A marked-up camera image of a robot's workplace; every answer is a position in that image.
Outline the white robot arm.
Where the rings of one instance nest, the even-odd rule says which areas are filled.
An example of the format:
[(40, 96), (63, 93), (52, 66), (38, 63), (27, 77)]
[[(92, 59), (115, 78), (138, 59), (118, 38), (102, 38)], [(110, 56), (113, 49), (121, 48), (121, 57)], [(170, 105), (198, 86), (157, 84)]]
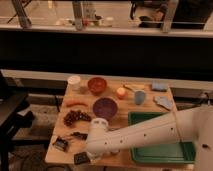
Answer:
[(196, 141), (194, 171), (213, 171), (213, 106), (170, 112), (115, 131), (95, 118), (89, 126), (86, 152), (90, 158), (106, 152), (175, 142)]

